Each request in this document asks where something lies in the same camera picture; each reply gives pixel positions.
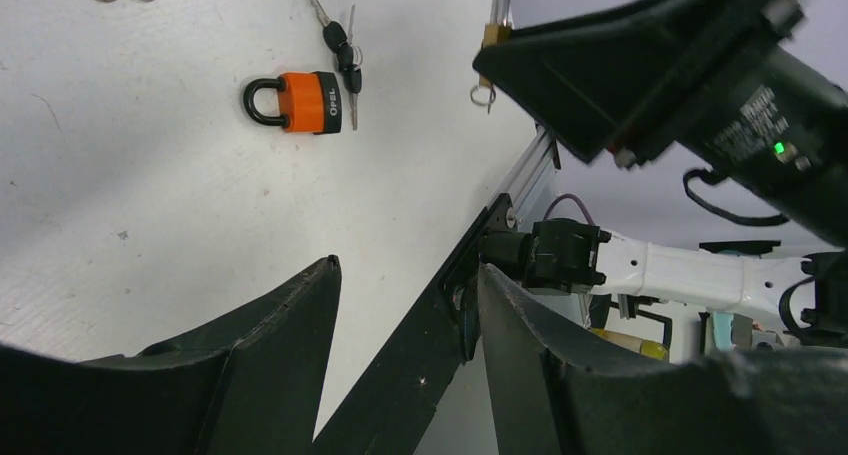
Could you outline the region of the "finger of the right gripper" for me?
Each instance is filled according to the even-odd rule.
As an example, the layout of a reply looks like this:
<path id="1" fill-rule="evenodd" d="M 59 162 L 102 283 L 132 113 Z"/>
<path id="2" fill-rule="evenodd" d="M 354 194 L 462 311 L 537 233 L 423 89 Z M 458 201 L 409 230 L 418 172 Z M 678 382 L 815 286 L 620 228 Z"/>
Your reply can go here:
<path id="1" fill-rule="evenodd" d="M 513 31 L 480 50 L 474 69 L 514 100 L 576 157 L 589 163 L 671 57 L 679 32 L 636 22 L 653 0 Z"/>

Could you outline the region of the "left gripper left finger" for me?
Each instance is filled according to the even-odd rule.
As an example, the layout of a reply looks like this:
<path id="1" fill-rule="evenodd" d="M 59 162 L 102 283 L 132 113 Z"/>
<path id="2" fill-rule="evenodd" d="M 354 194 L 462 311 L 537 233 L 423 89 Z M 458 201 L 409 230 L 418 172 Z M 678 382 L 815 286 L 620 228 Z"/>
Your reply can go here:
<path id="1" fill-rule="evenodd" d="M 1 350 L 5 454 L 308 454 L 342 270 L 271 292 L 139 354 L 67 362 Z"/>

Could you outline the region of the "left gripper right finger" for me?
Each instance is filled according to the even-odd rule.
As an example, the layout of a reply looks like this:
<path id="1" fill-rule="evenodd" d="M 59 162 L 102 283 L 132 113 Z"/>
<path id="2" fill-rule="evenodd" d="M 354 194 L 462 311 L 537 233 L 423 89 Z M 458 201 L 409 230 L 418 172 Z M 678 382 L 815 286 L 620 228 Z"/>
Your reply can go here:
<path id="1" fill-rule="evenodd" d="M 847 354 L 718 352 L 676 365 L 615 345 L 478 272 L 503 454 L 843 454 Z"/>

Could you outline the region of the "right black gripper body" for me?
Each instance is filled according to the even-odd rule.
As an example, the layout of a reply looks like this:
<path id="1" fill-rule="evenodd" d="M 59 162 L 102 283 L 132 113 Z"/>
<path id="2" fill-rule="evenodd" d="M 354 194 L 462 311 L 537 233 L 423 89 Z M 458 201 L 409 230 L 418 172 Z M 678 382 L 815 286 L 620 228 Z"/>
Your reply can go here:
<path id="1" fill-rule="evenodd" d="M 659 157 L 675 140 L 691 136 L 708 109 L 764 65 L 804 17 L 802 0 L 653 0 L 636 22 L 678 31 L 667 45 L 670 61 L 644 93 L 610 150 L 618 167 L 631 169 Z"/>

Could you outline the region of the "black-headed key bunch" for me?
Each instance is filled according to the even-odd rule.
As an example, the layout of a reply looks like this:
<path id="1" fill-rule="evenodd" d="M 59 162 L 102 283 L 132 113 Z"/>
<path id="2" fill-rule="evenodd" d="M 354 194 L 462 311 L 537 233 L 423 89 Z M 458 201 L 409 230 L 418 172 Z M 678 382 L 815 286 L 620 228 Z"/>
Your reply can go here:
<path id="1" fill-rule="evenodd" d="M 347 28 L 329 17 L 319 0 L 308 0 L 312 5 L 319 23 L 322 25 L 322 36 L 327 48 L 334 54 L 337 71 L 342 77 L 348 92 L 351 110 L 351 128 L 358 130 L 358 98 L 363 86 L 362 49 L 354 42 L 354 21 L 356 5 L 350 8 Z"/>

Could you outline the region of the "orange padlock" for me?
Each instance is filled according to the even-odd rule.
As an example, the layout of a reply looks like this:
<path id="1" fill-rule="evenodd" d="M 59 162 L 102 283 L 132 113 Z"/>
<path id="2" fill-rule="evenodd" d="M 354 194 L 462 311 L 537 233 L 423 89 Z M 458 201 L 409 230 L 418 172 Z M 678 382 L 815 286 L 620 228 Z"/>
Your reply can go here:
<path id="1" fill-rule="evenodd" d="M 267 115 L 256 108 L 255 95 L 261 90 L 276 92 L 278 115 Z M 245 86 L 241 101 L 253 121 L 287 133 L 322 135 L 342 130 L 341 89 L 331 72 L 286 72 L 276 78 L 255 79 Z"/>

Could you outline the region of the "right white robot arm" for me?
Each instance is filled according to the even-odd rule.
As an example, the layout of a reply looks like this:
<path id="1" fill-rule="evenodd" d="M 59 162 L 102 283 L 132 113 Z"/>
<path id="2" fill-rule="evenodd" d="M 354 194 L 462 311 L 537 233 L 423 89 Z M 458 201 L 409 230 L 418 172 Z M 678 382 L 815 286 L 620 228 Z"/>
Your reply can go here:
<path id="1" fill-rule="evenodd" d="M 494 0 L 474 69 L 575 159 L 692 162 L 692 222 L 660 212 L 654 180 L 621 227 L 594 226 L 594 294 L 846 346 L 847 95 L 783 48 L 805 1 Z"/>

